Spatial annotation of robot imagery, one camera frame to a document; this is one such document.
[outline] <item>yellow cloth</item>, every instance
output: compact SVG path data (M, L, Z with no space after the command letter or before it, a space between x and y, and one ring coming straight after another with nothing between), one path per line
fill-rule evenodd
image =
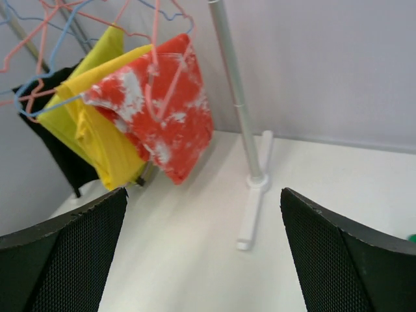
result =
M109 27L95 44L91 52L89 52L68 79L75 78L91 68L95 68L109 60L123 55L123 45L123 31L114 27ZM62 102L62 98L59 95L55 95L45 107L50 108L60 102ZM38 116L38 121L50 133L56 136L86 162L93 164L90 157L85 153L82 147L78 145L75 139L77 125L63 106L42 113Z
M138 47L118 58L63 82L57 88L61 99L69 99L88 90L110 73L149 52L151 45ZM77 124L78 144L91 158L98 176L109 190L115 189L137 177L144 161L136 148L106 117L81 99L64 106Z

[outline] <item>red tie-dye shirt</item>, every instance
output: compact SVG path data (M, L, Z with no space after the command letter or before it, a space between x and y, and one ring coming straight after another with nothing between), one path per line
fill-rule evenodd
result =
M96 106L126 135L141 158L151 157L175 184L182 183L190 174L213 135L211 111L193 50L184 59L188 44L189 37L181 34L157 48L159 74L153 78L151 95L156 111L180 62L185 62L161 121L152 118L144 103L151 62L149 54L82 94L86 104Z

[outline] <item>white stand foot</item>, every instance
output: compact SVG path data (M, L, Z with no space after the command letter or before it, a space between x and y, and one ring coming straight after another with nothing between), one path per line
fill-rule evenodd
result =
M249 250L252 247L255 231L257 227L257 217L263 201L265 192L270 189L271 180L268 174L268 165L273 148L273 132L264 131L261 139L261 147L259 150L259 162L262 171L265 174L263 181L255 183L251 177L247 178L247 184L250 187L250 194L246 204L246 214L242 221L240 234L237 239L238 250Z

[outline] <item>pink hanger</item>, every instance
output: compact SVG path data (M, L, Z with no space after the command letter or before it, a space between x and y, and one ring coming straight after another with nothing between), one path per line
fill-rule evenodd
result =
M36 28L35 30L33 30L24 40L22 40L5 58L4 63L5 63L5 67L0 70L0 73L4 73L7 72L9 70L9 65L10 65L10 59L37 33L40 31L40 29L42 29L42 39L41 39L41 46L40 46L40 52L39 52L39 57L38 57L38 63L36 66L36 73L40 73L40 64L42 63L42 59L43 59L43 54L44 54L44 46L46 43L46 35L47 35L47 23L48 21L58 12L58 10L60 8L66 8L69 11L72 11L73 8L72 6L74 5L78 5L80 3L83 2L83 0L80 1L76 1L73 3L63 3L61 0L55 0L55 5L50 5L48 3L45 2L45 0L39 0L44 8L45 11L45 18L44 21L41 22ZM192 51L191 47L192 47L192 41L193 38L195 36L195 32L196 32L196 27L194 24L194 20L191 16L189 16L188 14L186 14L186 12L183 10L183 8L176 2L176 0L171 0L173 2L173 4L179 9L179 11L182 13L183 17L185 19L189 19L191 21L191 23L194 25L194 30L190 36L190 42L189 45L187 47L187 49L185 50L185 54L184 54L184 59L186 59L190 52ZM127 8L128 4L129 4L130 0L126 0L125 4L123 5L122 9L120 10L120 12L118 13L116 20L114 21L114 23L116 23L122 16L122 14L124 13L124 10ZM147 83L146 87L145 87L145 104L148 108L148 110L150 111L150 113L153 115L153 117L155 119L161 120L163 118L163 114L169 104L170 98L172 97L172 94L174 92L174 89L176 87L177 81L179 79L179 76L183 70L183 64L182 62L179 64L178 69L174 75L174 78L172 79L172 83L169 86L169 89L165 95L165 98L163 100L163 103L160 107L160 109L158 110L158 113L155 114L154 110L153 110L153 104L151 102L151 88L153 85L153 76L158 74L159 71L159 61L158 61L158 57L157 57L157 53L156 53L156 49L154 47L157 46L157 33L158 33L158 27L159 27L159 9L160 9L160 0L156 0L156 4L155 4L155 15L154 15L154 19L153 19L153 34L152 37L146 35L146 34L141 34L141 33L137 33L137 32L127 32L124 28L115 25L114 23L109 23L103 19L97 18L95 16L92 16L90 14L86 14L83 12L78 11L77 13L79 15L85 16L87 18L90 18L91 20L95 20L98 21L100 23L103 23L105 25L108 25L110 27L115 27L117 29L120 29L121 31L123 31L127 36L143 36L144 38L147 38L152 46L153 49L151 49L151 64L149 65L148 68L148 72L149 72L149 81L150 84ZM29 96L23 96L20 97L19 100L20 101L24 101L24 100L29 100L27 108L26 108L26 112L28 112L29 114L31 113L31 109L33 107L33 102L35 98L39 98L40 96L45 96L48 94L53 94L55 93L55 90L47 90L44 92L40 92L37 93L37 91L41 90L44 86L44 82L42 79L38 80L38 86L31 92L31 94ZM9 104L9 103L13 103L13 100L9 100L9 101L2 101L0 102L0 106ZM34 118L28 117L31 121L33 122L37 122Z
M62 1L60 0L55 0L55 5L50 5L49 3L46 3L45 0L39 0L43 6L44 9L46 9L45 7L48 8L53 8L54 10L52 11L51 14L48 15L48 18L45 18L45 20L43 22L41 22L24 40L22 40L6 57L4 60L5 63L5 67L0 70L0 73L5 73L10 69L10 59L33 37L37 34L37 32L39 32L40 29L44 28L45 26L47 27L47 22L58 12L58 10L62 7L68 9L68 10L73 10L72 6L78 5L80 3L82 3L84 0L80 0L80 1L76 1L76 2L72 2L72 3L62 3ZM129 4L130 0L126 0L125 4L123 5L122 9L120 10L120 12L118 13L115 23L121 18L122 14L124 13L125 9L127 8L128 4ZM110 27L115 27L117 29L120 29L121 31L123 31L127 36L143 36L145 38L147 38L148 40L151 40L150 36L146 35L146 34L141 34L141 33L137 33L137 32L127 32L124 28L114 25L110 22L107 22L103 19L97 18L95 16L92 16L90 14L85 14L83 12L79 12L78 14L85 16L87 18L90 18L91 20L95 20L98 21L100 23L103 23L105 25L108 25ZM41 47L40 47L40 51L39 51L39 57L38 57L38 62L39 60L43 59L43 52L44 52L44 44L46 43L43 42L43 46L42 46L42 41L41 41ZM39 79L38 80L40 82L40 85L38 87L36 87L37 90L41 89L44 86L43 83L43 79ZM31 108L33 106L33 101L36 98L39 98L41 96L46 96L46 95L50 95L50 94L54 94L55 93L55 89L52 90L47 90L47 91L43 91L40 93L36 93L34 90L31 92L31 94L29 96L23 96L19 98L19 101L25 101L25 100L29 100L29 103L27 105L26 108L26 112L31 113ZM7 104L11 104L13 103L14 100L6 100L6 101L2 101L0 102L0 107L3 105L7 105ZM31 121L37 122L34 118L29 118Z
M196 26L194 24L194 19L189 16L185 10L182 8L182 6L180 6L176 0L171 0L172 3L175 5L175 7L178 8L178 10L182 13L183 18L185 19L189 19L190 22L194 25L194 28L192 30L192 34L189 38L189 44L187 46L187 49L185 50L185 53L183 55L183 58L186 60L187 57L190 55L190 52L192 51L191 47L192 47L192 41L195 37L196 34ZM151 38L151 42L152 45L155 47L156 43L157 43L157 29L159 26L158 23L158 12L159 12L159 7L160 7L160 0L156 0L156 4L155 4L155 17L153 19L153 35ZM153 76L158 75L159 73L159 63L157 60L157 54L156 54L156 49L153 48L152 50L152 54L151 57L153 58L153 63L149 65L148 68L148 72L149 72L149 82L150 83L146 83L145 89L144 89L144 103L146 104L150 114L152 115L153 119L157 120L157 121L161 121L163 119L163 115L164 112L166 111L168 105L169 105L169 101L174 93L177 81L179 80L179 76L181 75L181 72L183 70L183 62L179 63L179 66L177 67L177 70L175 72L174 78L172 79L172 82L170 83L170 86L168 88L168 91L162 101L161 107L159 108L157 114L154 113L153 110L153 103L151 102L151 90L153 88Z

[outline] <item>silver pole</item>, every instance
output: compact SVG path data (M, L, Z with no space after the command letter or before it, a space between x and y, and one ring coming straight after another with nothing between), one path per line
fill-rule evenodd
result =
M248 116L248 109L242 88L242 82L237 64L237 56L234 51L233 42L228 26L226 8L223 0L208 0L209 8L215 26L216 36L220 44L222 60L227 73L234 107L239 118L242 142L246 150L248 166L253 182L260 182L264 179L264 173L260 169L257 148L255 146L253 130Z
M6 10L2 4L0 4L0 15L3 17L4 20L7 19ZM27 37L27 34L25 30L23 29L23 27L19 24L19 22L14 16L9 16L9 18L10 18L9 22L7 24L10 27L10 29L20 40L24 40ZM37 63L38 58L39 58L39 50L30 40L25 44L25 47L27 51L32 55L35 63ZM42 69L44 70L44 72L49 73L49 66L46 64L45 60L43 59L42 59Z
M68 22L70 18L70 13L65 8L59 9L60 15L65 19L66 22ZM84 51L85 54L88 54L89 51L92 49L92 44L87 41L88 38L83 30L83 28L80 26L77 17L74 17L72 19L72 23L70 25L70 29L72 33L75 35L75 39L77 39L79 45L81 46L81 49Z

